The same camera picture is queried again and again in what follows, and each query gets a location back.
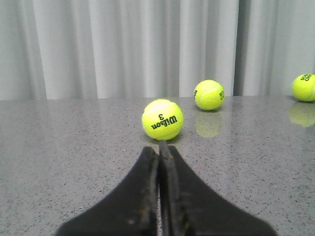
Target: curtain fold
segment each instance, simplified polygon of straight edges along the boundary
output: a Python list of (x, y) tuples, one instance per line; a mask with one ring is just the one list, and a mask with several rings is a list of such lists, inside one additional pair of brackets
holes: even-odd
[(0, 100), (291, 94), (313, 0), (2, 0)]

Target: gray countertop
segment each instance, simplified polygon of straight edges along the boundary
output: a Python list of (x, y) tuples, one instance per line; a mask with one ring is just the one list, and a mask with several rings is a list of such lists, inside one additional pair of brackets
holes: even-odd
[[(314, 103), (227, 97), (204, 112), (170, 100), (185, 124), (168, 143), (210, 187), (281, 236), (315, 235)], [(53, 235), (113, 190), (144, 146), (158, 151), (141, 125), (151, 101), (1, 101), (0, 235)]]

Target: yellow tennis ball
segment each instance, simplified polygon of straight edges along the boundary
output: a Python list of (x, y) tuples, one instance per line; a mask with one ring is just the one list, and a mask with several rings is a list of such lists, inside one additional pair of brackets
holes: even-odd
[(177, 136), (184, 124), (180, 107), (167, 99), (157, 99), (144, 109), (142, 126), (153, 139), (170, 140)]
[(292, 83), (293, 95), (304, 102), (315, 101), (315, 75), (304, 74)]
[(291, 106), (288, 114), (292, 123), (304, 127), (315, 124), (315, 104), (296, 102)]
[(197, 106), (201, 109), (214, 110), (224, 102), (224, 90), (218, 82), (204, 80), (196, 86), (194, 98)]

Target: tennis ball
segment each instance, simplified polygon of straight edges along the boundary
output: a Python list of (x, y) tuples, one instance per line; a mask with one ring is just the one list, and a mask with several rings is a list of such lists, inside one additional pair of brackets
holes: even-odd
[(223, 120), (219, 112), (199, 112), (195, 118), (196, 133), (204, 138), (218, 135), (223, 127)]
[(315, 75), (304, 74), (292, 83), (293, 95), (304, 102), (315, 101)]
[(196, 86), (194, 98), (197, 106), (201, 109), (214, 110), (224, 102), (224, 90), (218, 82), (204, 80)]
[(314, 104), (296, 102), (292, 105), (288, 114), (292, 123), (299, 124), (303, 127), (309, 127), (315, 124)]
[(144, 109), (142, 126), (153, 139), (170, 140), (179, 134), (184, 124), (180, 107), (169, 100), (157, 99)]

